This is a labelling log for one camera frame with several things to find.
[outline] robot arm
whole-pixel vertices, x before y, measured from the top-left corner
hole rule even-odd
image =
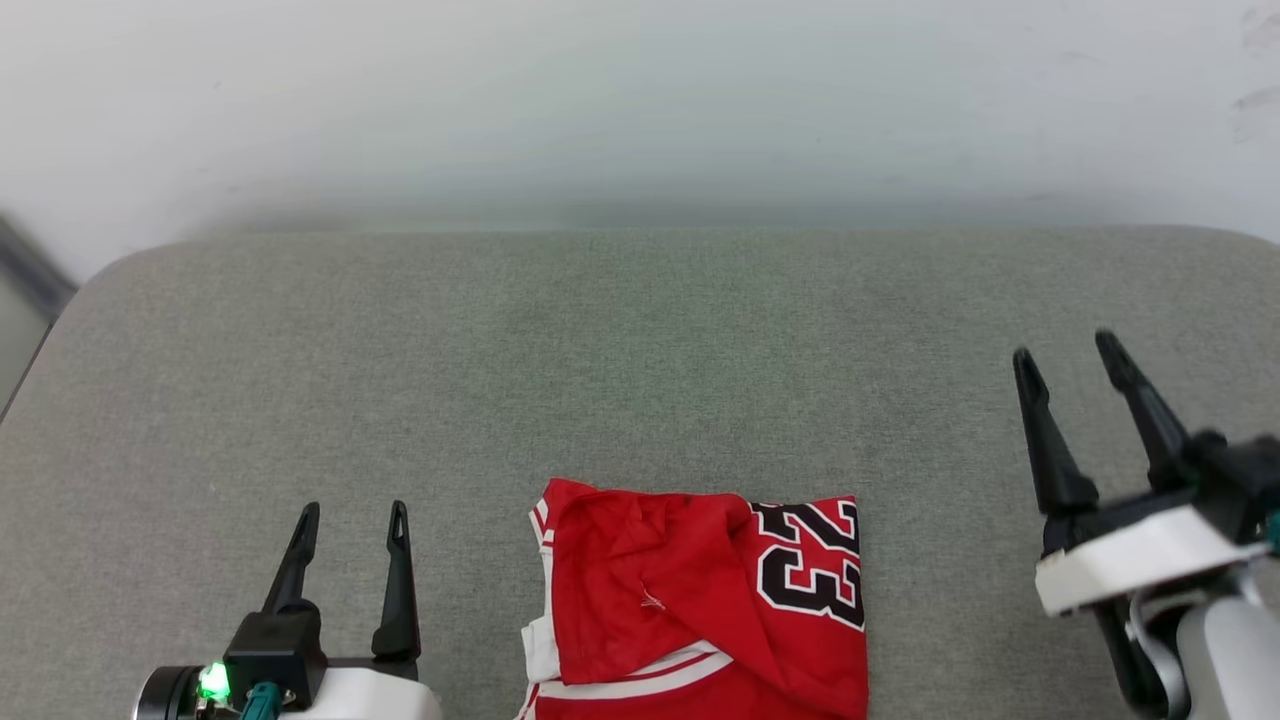
[[[1044,611],[1097,618],[1120,691],[1143,717],[1274,717],[1280,625],[1253,589],[1252,564],[1280,538],[1280,442],[1189,437],[1124,346],[1097,346],[1151,461],[1151,491],[1100,505],[1048,410],[1025,348],[1014,354],[1044,552],[1036,589]],[[1248,637],[1248,642],[1240,638]]]
[[[372,657],[333,659],[320,648],[320,609],[302,597],[319,527],[320,505],[312,502],[298,518],[262,610],[244,616],[221,661],[157,669],[142,687],[134,720],[247,717],[255,700],[284,720],[442,717],[435,696],[419,683],[422,646],[404,503],[392,503],[390,565]],[[269,698],[260,694],[264,684]]]

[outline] camera lens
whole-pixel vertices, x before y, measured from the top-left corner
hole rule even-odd
[[[138,693],[133,720],[193,720],[200,665],[159,667]]]

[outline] teal cable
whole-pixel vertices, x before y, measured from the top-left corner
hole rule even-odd
[[[280,688],[275,683],[259,683],[248,693],[241,720],[276,720],[284,710]]]
[[[1271,543],[1271,553],[1280,555],[1280,511],[1267,519],[1267,542]]]

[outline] gray fabric surface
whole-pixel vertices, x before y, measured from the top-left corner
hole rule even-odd
[[[1280,250],[1189,228],[269,237],[93,279],[0,425],[0,715],[216,656],[305,501],[330,655],[367,651],[393,498],[424,670],[509,717],[550,475],[863,512],[872,716],[1128,717],[1091,619],[1042,616],[1010,354],[1103,492],[1144,460],[1092,333],[1189,425],[1280,429]],[[1275,597],[1275,578],[1265,578]]]

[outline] white wall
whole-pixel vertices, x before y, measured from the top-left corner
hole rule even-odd
[[[0,213],[218,229],[1196,223],[1280,240],[1280,0],[0,0]]]

